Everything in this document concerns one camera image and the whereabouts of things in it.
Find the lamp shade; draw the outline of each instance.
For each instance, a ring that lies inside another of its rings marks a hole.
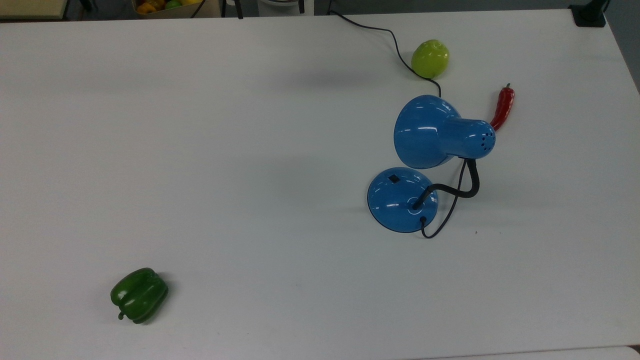
[[[407,103],[394,129],[396,153],[412,168],[432,168],[454,156],[479,159],[494,144],[495,131],[489,123],[463,119],[451,104],[433,95]]]

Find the lamp base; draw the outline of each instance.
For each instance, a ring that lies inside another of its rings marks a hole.
[[[573,21],[575,25],[579,28],[604,28],[607,24],[607,21],[604,19],[604,14],[602,11],[599,12],[589,12],[589,15],[593,17],[593,20],[587,20],[583,16],[583,11],[585,11],[585,5],[571,5],[569,8],[573,13]]]
[[[412,208],[420,194],[431,185],[431,181],[420,172],[403,167],[387,169],[376,176],[367,194],[369,211],[373,217],[389,230],[413,233],[422,229],[420,218],[433,221],[438,211],[438,195],[429,194],[423,205]]]

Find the blue desk lamp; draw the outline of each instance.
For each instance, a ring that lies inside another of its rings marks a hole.
[[[466,159],[472,188],[467,192],[433,184],[411,168],[396,167],[376,176],[367,194],[373,217],[387,229],[413,233],[429,224],[438,209],[435,190],[473,197],[480,187],[476,159],[491,152],[495,131],[482,120],[460,117],[447,101],[422,95],[404,106],[396,121],[394,145],[400,160],[417,169],[432,168],[457,156]]]

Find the cardboard box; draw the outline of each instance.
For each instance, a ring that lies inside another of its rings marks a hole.
[[[144,0],[131,0],[133,10],[137,9],[142,3],[144,3]],[[198,6],[200,6],[200,3],[179,6],[177,8],[161,10],[154,13],[136,13],[138,14],[139,19],[188,19],[193,15]],[[198,15],[196,15],[196,18],[201,17],[220,17],[220,4],[218,3],[218,0],[206,0],[198,12]]]

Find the black power cord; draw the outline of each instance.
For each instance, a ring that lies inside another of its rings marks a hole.
[[[202,5],[204,5],[205,1],[206,0],[202,0],[202,2],[200,2],[200,5],[198,5],[198,8],[196,9],[196,11],[193,12],[193,15],[189,19],[193,19],[194,17],[196,17],[196,15],[198,15],[198,12],[200,11]]]
[[[394,38],[394,43],[396,45],[396,52],[398,54],[398,57],[400,58],[400,61],[404,64],[404,66],[409,69],[409,71],[411,71],[412,73],[414,73],[416,76],[418,76],[419,78],[425,79],[426,81],[429,81],[430,83],[433,83],[435,86],[438,87],[438,97],[442,97],[442,89],[440,88],[440,84],[438,84],[435,80],[433,79],[429,79],[429,78],[425,78],[424,76],[420,76],[418,75],[417,72],[413,71],[413,69],[405,62],[404,59],[402,59],[402,55],[400,55],[400,49],[398,48],[398,41],[396,39],[396,35],[394,34],[393,31],[389,30],[389,29],[383,29],[383,28],[374,28],[373,26],[366,26],[366,25],[361,25],[358,24],[357,22],[351,20],[351,19],[347,19],[343,14],[336,12],[335,10],[331,10],[331,8],[329,8],[329,11],[327,12],[327,15],[330,14],[335,14],[338,15],[339,17],[343,18],[344,20],[346,20],[347,22],[349,22],[350,24],[353,24],[355,26],[358,26],[359,28],[364,28],[364,29],[371,29],[371,30],[380,30],[380,31],[386,31],[388,33],[391,34],[391,36]]]
[[[458,178],[458,191],[460,191],[460,187],[462,186],[462,177],[465,174],[465,167],[467,166],[467,160],[463,161],[462,163],[462,169],[460,169],[460,177]],[[420,218],[420,223],[422,223],[422,226],[420,227],[420,231],[422,232],[422,235],[427,238],[427,239],[433,239],[436,237],[436,235],[438,233],[440,233],[440,231],[442,230],[442,228],[444,227],[444,225],[447,224],[447,222],[449,221],[449,218],[451,217],[451,214],[453,214],[453,209],[456,208],[456,204],[458,203],[458,195],[456,195],[455,198],[453,198],[453,202],[451,203],[451,207],[449,208],[449,212],[447,213],[447,216],[444,218],[444,220],[442,221],[442,223],[440,223],[440,226],[438,226],[438,229],[436,229],[436,231],[431,234],[431,235],[427,235],[424,233],[424,228],[427,227],[427,218],[426,217],[421,217]]]

